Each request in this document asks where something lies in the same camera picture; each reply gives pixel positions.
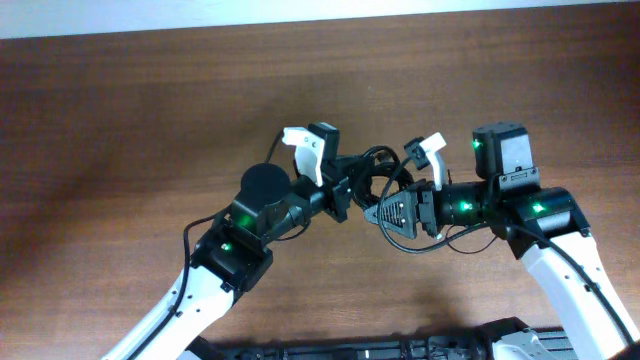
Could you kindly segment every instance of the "wooden surface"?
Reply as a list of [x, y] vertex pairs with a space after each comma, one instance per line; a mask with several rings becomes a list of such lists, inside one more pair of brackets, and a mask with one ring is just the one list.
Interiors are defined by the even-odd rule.
[[[440, 131], [456, 181], [475, 178], [476, 126], [524, 123], [543, 185], [574, 194], [640, 321], [639, 24], [625, 4], [0, 41], [0, 358], [106, 353], [179, 274], [183, 226], [232, 200], [279, 129], [316, 121], [343, 154]], [[289, 172], [291, 155], [275, 157]], [[411, 256], [349, 215], [273, 244], [203, 335], [558, 324], [505, 243]]]

